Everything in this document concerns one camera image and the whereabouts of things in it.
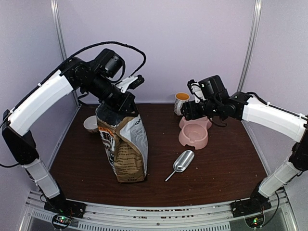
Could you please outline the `pink double pet bowl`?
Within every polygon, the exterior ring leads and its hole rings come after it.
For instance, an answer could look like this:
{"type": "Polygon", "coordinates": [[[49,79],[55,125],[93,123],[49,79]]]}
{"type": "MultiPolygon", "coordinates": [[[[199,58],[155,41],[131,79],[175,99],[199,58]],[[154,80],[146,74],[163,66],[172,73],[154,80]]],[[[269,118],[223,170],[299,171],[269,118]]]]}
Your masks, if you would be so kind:
{"type": "Polygon", "coordinates": [[[182,117],[179,122],[179,142],[182,146],[191,146],[196,150],[203,149],[208,144],[208,130],[212,123],[205,116],[195,120],[186,120],[182,117]]]}

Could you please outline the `brown pet food bag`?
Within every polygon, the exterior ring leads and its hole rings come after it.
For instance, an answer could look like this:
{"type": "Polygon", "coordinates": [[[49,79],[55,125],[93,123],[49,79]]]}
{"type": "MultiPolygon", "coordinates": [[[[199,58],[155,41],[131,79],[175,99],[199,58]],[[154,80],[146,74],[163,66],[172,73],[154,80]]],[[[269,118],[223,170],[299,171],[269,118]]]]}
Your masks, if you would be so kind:
{"type": "Polygon", "coordinates": [[[144,181],[147,174],[148,139],[136,105],[122,113],[102,103],[96,109],[96,118],[104,150],[117,181],[144,181]]]}

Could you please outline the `metal food scoop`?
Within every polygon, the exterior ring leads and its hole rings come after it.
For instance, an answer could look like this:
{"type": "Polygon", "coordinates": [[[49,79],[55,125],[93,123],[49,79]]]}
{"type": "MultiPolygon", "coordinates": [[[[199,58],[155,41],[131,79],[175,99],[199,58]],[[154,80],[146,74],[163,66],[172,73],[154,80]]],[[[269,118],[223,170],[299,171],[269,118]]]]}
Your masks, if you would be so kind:
{"type": "Polygon", "coordinates": [[[188,165],[194,159],[194,152],[192,150],[186,150],[179,155],[179,157],[173,163],[173,172],[165,179],[168,181],[175,173],[181,173],[186,170],[188,165]]]}

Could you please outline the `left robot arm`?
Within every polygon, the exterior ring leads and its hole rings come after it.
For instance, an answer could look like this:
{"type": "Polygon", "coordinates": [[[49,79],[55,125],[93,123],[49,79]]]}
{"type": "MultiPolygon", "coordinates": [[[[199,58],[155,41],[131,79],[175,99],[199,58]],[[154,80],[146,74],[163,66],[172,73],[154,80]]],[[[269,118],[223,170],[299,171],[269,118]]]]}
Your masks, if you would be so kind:
{"type": "Polygon", "coordinates": [[[128,91],[144,81],[131,74],[112,81],[125,61],[110,49],[85,62],[71,55],[39,83],[18,105],[7,110],[2,136],[18,164],[33,178],[51,207],[59,214],[69,210],[69,202],[51,173],[41,161],[30,127],[56,102],[76,89],[91,93],[110,109],[126,116],[134,115],[134,96],[128,91]]]}

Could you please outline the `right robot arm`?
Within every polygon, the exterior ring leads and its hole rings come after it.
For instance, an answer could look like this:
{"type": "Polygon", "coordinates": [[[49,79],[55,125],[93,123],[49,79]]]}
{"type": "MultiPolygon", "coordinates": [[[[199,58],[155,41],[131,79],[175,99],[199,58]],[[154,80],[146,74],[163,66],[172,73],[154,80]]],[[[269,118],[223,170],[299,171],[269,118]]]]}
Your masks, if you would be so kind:
{"type": "Polygon", "coordinates": [[[255,187],[246,205],[250,212],[257,212],[278,189],[308,169],[308,118],[272,105],[254,92],[215,93],[184,103],[180,111],[186,120],[219,116],[256,123],[295,141],[288,159],[255,187]]]}

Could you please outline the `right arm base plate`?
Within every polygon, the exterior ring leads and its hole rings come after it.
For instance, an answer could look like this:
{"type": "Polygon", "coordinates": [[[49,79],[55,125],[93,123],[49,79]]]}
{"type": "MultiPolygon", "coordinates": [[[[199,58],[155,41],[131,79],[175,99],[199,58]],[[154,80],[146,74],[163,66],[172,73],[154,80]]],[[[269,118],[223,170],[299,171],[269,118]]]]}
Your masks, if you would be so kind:
{"type": "Polygon", "coordinates": [[[258,199],[237,200],[230,204],[231,212],[234,218],[247,216],[254,213],[260,213],[271,208],[268,200],[262,201],[258,199]]]}

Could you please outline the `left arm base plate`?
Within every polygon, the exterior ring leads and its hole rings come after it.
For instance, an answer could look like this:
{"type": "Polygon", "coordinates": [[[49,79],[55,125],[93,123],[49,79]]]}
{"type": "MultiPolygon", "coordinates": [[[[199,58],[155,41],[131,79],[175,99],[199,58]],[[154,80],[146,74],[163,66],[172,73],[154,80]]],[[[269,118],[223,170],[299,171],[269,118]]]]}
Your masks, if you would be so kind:
{"type": "Polygon", "coordinates": [[[66,201],[64,208],[57,209],[53,207],[49,202],[46,202],[44,209],[56,214],[65,215],[66,217],[70,218],[83,218],[86,210],[86,204],[68,200],[66,201]]]}

